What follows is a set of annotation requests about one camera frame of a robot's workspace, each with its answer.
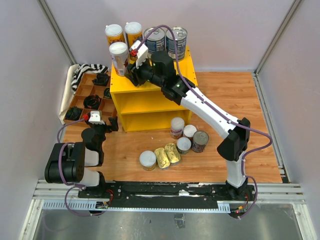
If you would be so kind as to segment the red white can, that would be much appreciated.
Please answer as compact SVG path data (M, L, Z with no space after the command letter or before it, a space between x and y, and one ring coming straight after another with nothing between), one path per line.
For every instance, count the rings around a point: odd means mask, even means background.
M116 73L124 77L128 72L129 50L124 42L114 42L109 46L112 63Z
M174 117L170 122L170 135L173 139L179 139L183 135L185 121L181 117Z

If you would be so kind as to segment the yellow shelf cabinet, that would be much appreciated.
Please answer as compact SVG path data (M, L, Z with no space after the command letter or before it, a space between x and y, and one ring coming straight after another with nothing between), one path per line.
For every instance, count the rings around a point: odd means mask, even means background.
M135 87L111 67L110 93L125 132L162 130L180 117L189 124L192 112L167 99L161 89L149 82Z

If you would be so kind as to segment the blue yellow can white lid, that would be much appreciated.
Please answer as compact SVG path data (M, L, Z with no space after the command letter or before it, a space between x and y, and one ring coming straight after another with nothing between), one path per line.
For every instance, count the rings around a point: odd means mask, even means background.
M124 30L125 30L126 43L129 49L137 40L142 41L143 29L140 23L135 21L127 22L124 27Z

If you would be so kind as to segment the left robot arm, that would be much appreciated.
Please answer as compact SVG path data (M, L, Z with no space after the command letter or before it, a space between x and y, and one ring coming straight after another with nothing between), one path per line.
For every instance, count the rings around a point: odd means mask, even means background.
M92 111L70 121L63 128L82 122L87 127L81 132L81 141L61 142L62 130L58 131L57 143L44 170L45 181L77 188L80 198L111 198L115 187L106 183L102 172L90 167L100 167L104 163L103 142L106 134L119 130L118 117L109 117L106 122L99 111Z

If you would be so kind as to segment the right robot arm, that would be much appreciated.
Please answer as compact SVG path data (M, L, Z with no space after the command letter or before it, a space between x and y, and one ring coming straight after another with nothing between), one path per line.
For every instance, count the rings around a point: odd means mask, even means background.
M193 82L181 74L179 64L165 51L157 51L151 57L136 50L130 53L136 61L127 66L126 77L134 86L149 82L160 88L170 101L192 111L209 124L222 138L217 147L227 166L226 193L232 200L245 194L248 177L244 173L243 157L248 148L251 123L223 111L209 100Z

